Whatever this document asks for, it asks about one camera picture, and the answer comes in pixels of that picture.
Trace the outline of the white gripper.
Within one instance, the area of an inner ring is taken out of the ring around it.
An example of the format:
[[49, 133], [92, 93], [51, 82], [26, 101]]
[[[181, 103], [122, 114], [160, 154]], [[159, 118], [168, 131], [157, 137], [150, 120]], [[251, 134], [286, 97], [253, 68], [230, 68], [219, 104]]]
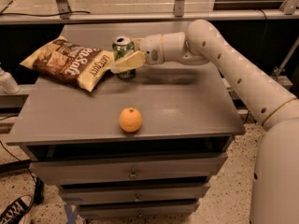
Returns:
[[161, 35], [133, 38], [132, 41], [135, 49], [140, 49], [141, 51], [129, 51], [124, 57], [116, 60], [109, 67], [113, 74], [139, 68], [144, 63], [154, 65], [161, 64], [164, 61]]

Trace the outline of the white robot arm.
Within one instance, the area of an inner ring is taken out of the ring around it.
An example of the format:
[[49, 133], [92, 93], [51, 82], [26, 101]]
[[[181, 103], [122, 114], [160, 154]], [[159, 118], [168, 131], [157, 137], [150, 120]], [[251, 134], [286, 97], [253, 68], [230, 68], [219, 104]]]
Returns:
[[111, 66], [115, 74], [143, 64], [213, 62], [266, 130], [256, 156], [250, 224], [299, 224], [299, 99], [240, 54], [205, 20], [185, 32], [137, 39], [137, 50]]

